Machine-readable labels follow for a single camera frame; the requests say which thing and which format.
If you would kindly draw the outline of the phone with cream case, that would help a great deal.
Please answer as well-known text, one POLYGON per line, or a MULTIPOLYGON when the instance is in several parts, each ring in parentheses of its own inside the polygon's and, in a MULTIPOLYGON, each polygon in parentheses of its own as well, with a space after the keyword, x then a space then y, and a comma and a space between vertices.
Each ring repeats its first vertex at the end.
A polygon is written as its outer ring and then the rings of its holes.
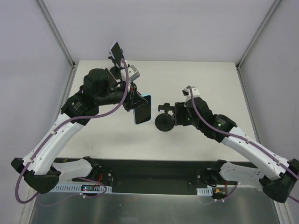
POLYGON ((116 80, 120 80, 121 79, 121 72, 120 72, 119 68, 112 67, 109 71, 111 72, 111 74, 113 75, 113 77, 116 80))

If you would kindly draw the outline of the phone with lilac case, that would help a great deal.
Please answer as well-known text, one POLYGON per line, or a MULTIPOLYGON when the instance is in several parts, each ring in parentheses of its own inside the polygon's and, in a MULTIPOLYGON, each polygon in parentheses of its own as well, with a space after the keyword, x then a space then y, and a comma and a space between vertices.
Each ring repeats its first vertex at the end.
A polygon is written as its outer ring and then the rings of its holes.
POLYGON ((115 66, 120 68, 122 59, 125 59, 125 57, 123 55, 123 51, 118 42, 115 42, 110 48, 110 55, 115 66))

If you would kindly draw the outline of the black round-base phone stand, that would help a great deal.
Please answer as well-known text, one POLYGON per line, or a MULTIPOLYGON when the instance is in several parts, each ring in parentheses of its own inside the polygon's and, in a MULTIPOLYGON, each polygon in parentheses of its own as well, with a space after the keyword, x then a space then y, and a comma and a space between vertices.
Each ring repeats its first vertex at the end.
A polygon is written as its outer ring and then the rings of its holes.
POLYGON ((159 131, 168 132, 174 128, 174 121, 169 112, 174 112, 174 106, 171 106, 170 103, 164 103, 163 105, 158 106, 158 111, 163 111, 155 118, 155 126, 159 131))

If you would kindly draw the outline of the black clamp phone stand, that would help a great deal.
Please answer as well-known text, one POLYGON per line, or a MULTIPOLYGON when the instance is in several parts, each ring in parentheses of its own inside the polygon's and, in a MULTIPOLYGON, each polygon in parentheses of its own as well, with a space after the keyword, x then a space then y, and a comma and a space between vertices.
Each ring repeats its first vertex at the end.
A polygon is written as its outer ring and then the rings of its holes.
POLYGON ((114 57, 112 55, 110 55, 108 57, 108 59, 110 59, 112 61, 112 63, 114 64, 114 66, 110 69, 110 72, 114 75, 120 75, 121 70, 124 69, 124 68, 122 66, 118 67, 117 62, 116 62, 116 60, 114 59, 114 57))

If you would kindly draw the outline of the phone with blue case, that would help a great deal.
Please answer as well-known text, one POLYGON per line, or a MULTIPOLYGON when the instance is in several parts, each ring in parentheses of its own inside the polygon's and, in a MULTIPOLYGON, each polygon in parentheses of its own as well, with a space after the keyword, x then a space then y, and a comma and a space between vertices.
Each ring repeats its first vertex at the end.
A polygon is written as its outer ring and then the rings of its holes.
POLYGON ((151 120, 151 95, 144 95, 143 97, 147 100, 147 103, 134 109, 134 123, 136 125, 151 120))

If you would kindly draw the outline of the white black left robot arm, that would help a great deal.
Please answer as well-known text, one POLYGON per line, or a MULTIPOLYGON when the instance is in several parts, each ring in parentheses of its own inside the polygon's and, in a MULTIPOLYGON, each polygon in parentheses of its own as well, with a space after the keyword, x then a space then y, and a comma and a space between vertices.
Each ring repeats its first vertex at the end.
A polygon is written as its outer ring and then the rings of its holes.
POLYGON ((22 159, 12 160, 12 167, 38 193, 48 193, 58 183, 74 178, 84 177, 90 182, 99 179, 100 166, 89 156, 66 163, 54 160, 71 138, 99 114, 100 106, 123 106, 129 112, 147 104, 134 83, 140 76, 139 71, 130 65, 118 73, 120 77, 115 78, 109 69, 90 70, 79 91, 67 99, 40 144, 22 159))

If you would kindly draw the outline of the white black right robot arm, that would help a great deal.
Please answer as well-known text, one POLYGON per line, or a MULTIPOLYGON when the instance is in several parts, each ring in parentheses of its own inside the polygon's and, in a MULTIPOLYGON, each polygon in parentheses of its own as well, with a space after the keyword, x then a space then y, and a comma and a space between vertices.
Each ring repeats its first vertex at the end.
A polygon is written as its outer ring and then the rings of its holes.
POLYGON ((176 102, 172 120, 175 126, 193 126, 209 139, 221 143, 245 157, 254 168, 218 160, 210 169, 211 181, 244 183, 262 190, 272 200, 285 203, 299 180, 299 161, 281 157, 250 138, 233 120, 213 114, 200 97, 176 102))

